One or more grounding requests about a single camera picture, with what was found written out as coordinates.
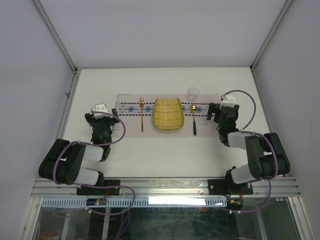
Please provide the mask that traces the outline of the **gold spoon green handle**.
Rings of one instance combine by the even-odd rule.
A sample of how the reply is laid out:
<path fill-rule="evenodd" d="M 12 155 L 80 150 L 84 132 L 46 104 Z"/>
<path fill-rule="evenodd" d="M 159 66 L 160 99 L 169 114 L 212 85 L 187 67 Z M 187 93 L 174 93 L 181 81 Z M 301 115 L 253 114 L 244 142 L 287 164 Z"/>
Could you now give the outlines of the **gold spoon green handle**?
<path fill-rule="evenodd" d="M 191 105 L 190 106 L 190 112 L 192 113 L 192 117 L 193 117 L 193 135 L 196 136 L 197 135 L 197 125 L 196 125 L 196 112 L 197 112 L 197 106 L 196 105 Z"/>

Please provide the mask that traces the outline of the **patterned white placemat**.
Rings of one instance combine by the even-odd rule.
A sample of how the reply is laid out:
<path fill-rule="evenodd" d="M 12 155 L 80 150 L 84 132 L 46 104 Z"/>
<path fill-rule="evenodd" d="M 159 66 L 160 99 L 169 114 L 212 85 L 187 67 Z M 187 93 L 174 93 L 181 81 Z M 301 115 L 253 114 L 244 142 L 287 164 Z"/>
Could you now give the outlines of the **patterned white placemat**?
<path fill-rule="evenodd" d="M 217 124 L 214 121 L 207 120 L 209 104 L 220 103 L 220 96 L 218 94 L 200 94 L 195 99 L 195 102 L 189 102 L 186 94 L 146 94 L 144 98 L 143 108 L 143 126 L 144 132 L 141 132 L 141 110 L 140 110 L 139 94 L 119 94 L 116 101 L 116 111 L 118 117 L 124 122 L 126 127 L 127 138 L 182 138 L 193 137 L 193 114 L 190 107 L 195 105 L 197 112 L 195 113 L 196 121 L 196 137 L 217 137 Z M 174 99 L 179 98 L 183 113 L 184 126 L 182 129 L 173 132 L 164 132 L 156 130 L 153 126 L 152 116 L 157 98 L 160 99 Z"/>

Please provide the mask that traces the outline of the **clear drinking glass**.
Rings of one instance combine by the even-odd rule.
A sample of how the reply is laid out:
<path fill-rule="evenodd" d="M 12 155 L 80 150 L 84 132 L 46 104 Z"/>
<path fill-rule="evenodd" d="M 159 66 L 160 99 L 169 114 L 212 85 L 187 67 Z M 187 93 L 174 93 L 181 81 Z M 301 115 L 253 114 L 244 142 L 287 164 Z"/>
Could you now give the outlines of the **clear drinking glass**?
<path fill-rule="evenodd" d="M 199 91 L 198 88 L 190 87 L 187 90 L 187 98 L 188 98 L 189 102 L 193 103 L 196 100 L 196 98 L 198 97 L 199 94 L 200 94 L 200 91 Z"/>

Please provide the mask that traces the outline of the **rose gold fork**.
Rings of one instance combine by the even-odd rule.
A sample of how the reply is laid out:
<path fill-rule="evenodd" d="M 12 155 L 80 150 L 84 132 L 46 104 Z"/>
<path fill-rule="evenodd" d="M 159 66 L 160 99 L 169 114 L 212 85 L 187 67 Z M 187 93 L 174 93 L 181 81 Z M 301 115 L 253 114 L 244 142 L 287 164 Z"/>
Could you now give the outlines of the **rose gold fork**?
<path fill-rule="evenodd" d="M 144 106 L 145 106 L 145 101 L 144 101 L 144 98 L 141 97 L 139 99 L 139 107 L 140 107 L 140 115 L 141 115 L 141 132 L 142 133 L 144 132 L 144 118 L 143 118 L 143 116 L 144 116 L 144 113 L 143 113 Z"/>

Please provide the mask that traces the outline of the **yellow woven pattern plate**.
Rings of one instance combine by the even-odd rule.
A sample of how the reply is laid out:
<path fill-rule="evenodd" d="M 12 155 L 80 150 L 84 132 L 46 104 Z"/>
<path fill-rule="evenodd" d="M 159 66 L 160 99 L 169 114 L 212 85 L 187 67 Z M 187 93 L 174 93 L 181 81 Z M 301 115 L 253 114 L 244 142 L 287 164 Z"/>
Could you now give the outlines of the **yellow woven pattern plate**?
<path fill-rule="evenodd" d="M 176 132 L 183 128 L 185 115 L 179 98 L 157 98 L 152 114 L 153 127 L 162 132 Z"/>

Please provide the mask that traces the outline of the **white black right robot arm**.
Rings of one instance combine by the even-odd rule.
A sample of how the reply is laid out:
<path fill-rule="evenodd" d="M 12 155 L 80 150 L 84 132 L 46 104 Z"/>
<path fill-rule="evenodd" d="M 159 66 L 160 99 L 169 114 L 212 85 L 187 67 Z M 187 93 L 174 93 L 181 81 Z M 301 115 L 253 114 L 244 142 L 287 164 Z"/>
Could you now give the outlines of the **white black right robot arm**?
<path fill-rule="evenodd" d="M 247 164 L 233 166 L 227 170 L 224 179 L 208 180 L 210 195 L 231 197 L 232 195 L 252 195 L 252 183 L 271 180 L 290 172 L 290 163 L 277 133 L 256 133 L 239 130 L 236 121 L 239 105 L 222 106 L 210 103 L 206 119 L 217 123 L 220 142 L 230 148 L 246 151 Z"/>

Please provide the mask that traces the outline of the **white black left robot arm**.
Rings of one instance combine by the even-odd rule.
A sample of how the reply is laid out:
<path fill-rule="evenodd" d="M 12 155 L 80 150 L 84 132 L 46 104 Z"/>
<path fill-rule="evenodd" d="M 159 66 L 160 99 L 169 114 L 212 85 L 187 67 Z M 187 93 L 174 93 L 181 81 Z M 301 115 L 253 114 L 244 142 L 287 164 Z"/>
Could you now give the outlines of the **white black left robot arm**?
<path fill-rule="evenodd" d="M 111 151 L 109 144 L 113 142 L 112 127 L 120 122 L 117 110 L 111 111 L 112 115 L 107 116 L 106 106 L 100 104 L 84 115 L 92 127 L 89 144 L 56 139 L 40 164 L 38 175 L 56 184 L 87 185 L 93 194 L 102 193 L 105 188 L 103 173 L 82 167 L 82 163 L 107 160 Z"/>

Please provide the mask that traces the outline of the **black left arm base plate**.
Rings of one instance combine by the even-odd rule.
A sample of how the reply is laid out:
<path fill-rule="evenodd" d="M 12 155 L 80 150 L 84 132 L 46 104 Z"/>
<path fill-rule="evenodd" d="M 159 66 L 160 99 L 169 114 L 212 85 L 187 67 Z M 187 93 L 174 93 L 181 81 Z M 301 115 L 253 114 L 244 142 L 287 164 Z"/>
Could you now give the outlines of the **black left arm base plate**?
<path fill-rule="evenodd" d="M 121 181 L 119 179 L 105 179 L 95 185 L 94 187 L 84 186 L 77 188 L 77 196 L 105 196 L 108 193 L 108 196 L 118 196 L 120 194 L 120 185 Z"/>

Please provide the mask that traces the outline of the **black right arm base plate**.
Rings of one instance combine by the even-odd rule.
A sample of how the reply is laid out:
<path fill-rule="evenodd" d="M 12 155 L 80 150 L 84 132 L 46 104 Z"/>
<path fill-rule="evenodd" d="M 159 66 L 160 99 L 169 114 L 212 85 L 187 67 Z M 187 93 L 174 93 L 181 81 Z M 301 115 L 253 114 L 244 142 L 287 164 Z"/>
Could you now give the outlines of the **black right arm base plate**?
<path fill-rule="evenodd" d="M 230 198 L 232 195 L 253 195 L 253 188 L 250 183 L 235 184 L 225 179 L 209 179 L 208 192 L 209 195 L 221 195 Z"/>

